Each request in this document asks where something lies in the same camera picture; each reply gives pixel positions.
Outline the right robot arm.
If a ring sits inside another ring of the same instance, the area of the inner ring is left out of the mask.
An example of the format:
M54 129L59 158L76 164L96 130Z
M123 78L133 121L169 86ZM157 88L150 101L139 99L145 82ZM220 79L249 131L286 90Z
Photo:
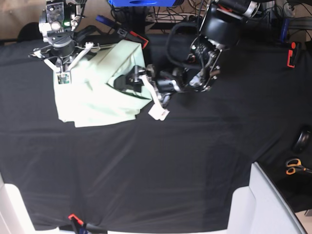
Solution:
M82 41L95 32L92 25L78 30L85 17L86 3L85 0L47 0L39 19L39 31L47 45L35 49L34 55L52 60L57 67L66 69L81 51Z

